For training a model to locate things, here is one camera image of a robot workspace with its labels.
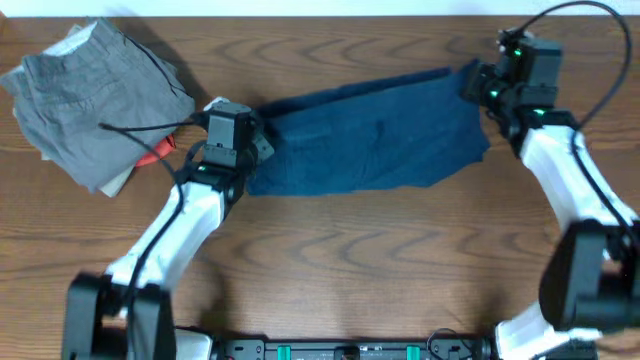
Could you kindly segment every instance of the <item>white wall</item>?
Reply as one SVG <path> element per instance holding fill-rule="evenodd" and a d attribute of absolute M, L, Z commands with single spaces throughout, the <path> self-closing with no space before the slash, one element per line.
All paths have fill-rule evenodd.
<path fill-rule="evenodd" d="M 530 15 L 563 0 L 0 0 L 8 17 L 25 16 L 388 16 Z M 601 0 L 640 15 L 640 0 Z M 572 7 L 559 14 L 602 14 Z"/>

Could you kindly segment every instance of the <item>wooden table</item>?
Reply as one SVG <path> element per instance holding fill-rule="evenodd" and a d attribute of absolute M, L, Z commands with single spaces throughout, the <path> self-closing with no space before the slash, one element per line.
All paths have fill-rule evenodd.
<path fill-rule="evenodd" d="M 424 69 L 493 61 L 497 30 L 518 17 L 117 19 L 177 65 L 199 106 L 222 95 L 248 105 Z M 83 19 L 10 19 L 2 73 Z M 640 29 L 640 19 L 630 19 Z M 583 115 L 622 54 L 606 18 L 545 19 L 535 31 L 566 45 L 558 104 Z M 635 33 L 636 46 L 640 34 Z M 640 71 L 587 131 L 601 171 L 640 209 Z M 76 185 L 24 139 L 0 92 L 0 357 L 59 356 L 65 293 L 82 270 L 124 254 L 164 205 L 161 166 L 135 172 L 114 199 Z M 485 120 L 483 163 L 428 188 L 319 198 L 245 196 L 200 249 L 174 294 L 179 325 L 271 338 L 424 337 L 473 332 L 535 300 L 559 237 L 539 185 Z M 197 139 L 180 131 L 175 165 Z M 638 347 L 603 341 L 603 358 Z"/>

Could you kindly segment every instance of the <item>navy blue fabric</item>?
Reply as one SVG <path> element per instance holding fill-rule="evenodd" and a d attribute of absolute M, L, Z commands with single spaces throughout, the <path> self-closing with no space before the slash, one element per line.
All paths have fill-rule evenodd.
<path fill-rule="evenodd" d="M 471 65 L 348 85 L 266 105 L 276 152 L 252 195 L 430 186 L 482 160 L 478 106 L 459 97 Z"/>

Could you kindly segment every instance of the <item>green tape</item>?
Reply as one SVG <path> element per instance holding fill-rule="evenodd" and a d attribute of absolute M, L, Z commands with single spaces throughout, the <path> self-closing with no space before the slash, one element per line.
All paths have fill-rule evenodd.
<path fill-rule="evenodd" d="M 291 360 L 291 346 L 278 346 L 278 360 Z"/>
<path fill-rule="evenodd" d="M 407 360 L 420 360 L 419 346 L 407 346 Z"/>

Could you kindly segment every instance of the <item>red object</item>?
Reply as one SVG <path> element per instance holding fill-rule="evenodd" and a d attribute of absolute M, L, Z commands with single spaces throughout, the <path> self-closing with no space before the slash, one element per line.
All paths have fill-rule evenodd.
<path fill-rule="evenodd" d="M 176 141 L 173 139 L 173 135 L 169 135 L 166 138 L 162 139 L 162 141 L 160 141 L 158 145 L 156 145 L 155 150 L 160 155 L 160 158 L 163 158 L 169 155 L 169 153 L 171 153 L 175 148 Z M 154 154 L 146 153 L 143 157 L 140 158 L 140 160 L 138 160 L 138 162 L 136 163 L 136 167 L 153 164 L 156 161 L 158 161 L 158 158 Z"/>

